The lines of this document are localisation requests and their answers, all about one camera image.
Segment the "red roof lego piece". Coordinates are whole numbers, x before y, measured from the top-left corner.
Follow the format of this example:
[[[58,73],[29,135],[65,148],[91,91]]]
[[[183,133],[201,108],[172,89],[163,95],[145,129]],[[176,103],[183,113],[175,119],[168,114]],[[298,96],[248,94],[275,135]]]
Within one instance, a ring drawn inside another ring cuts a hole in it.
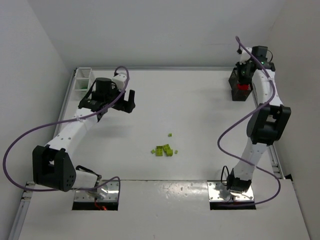
[[[250,84],[237,84],[237,89],[240,91],[250,91],[251,86]]]

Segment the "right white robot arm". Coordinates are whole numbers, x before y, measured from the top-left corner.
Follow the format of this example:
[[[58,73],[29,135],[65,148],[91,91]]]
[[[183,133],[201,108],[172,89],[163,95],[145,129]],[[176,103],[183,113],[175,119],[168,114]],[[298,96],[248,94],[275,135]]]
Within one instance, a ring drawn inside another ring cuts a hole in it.
[[[226,179],[231,192],[246,192],[252,184],[253,172],[263,153],[278,141],[291,116],[291,108],[284,106],[275,83],[275,65],[267,58],[266,46],[238,49],[240,60],[229,77],[231,98],[244,102],[255,93],[257,111],[250,117],[246,135],[247,144],[241,160]]]

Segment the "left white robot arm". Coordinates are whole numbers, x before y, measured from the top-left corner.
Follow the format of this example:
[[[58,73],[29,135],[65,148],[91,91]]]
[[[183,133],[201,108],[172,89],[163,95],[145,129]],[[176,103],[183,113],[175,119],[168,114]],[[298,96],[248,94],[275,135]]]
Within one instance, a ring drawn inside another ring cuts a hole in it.
[[[74,166],[73,154],[89,130],[113,108],[131,113],[135,108],[135,91],[125,100],[128,76],[117,73],[113,78],[97,77],[80,100],[71,122],[45,146],[32,152],[33,180],[36,184],[67,192],[71,189],[92,189],[98,174],[80,165]]]

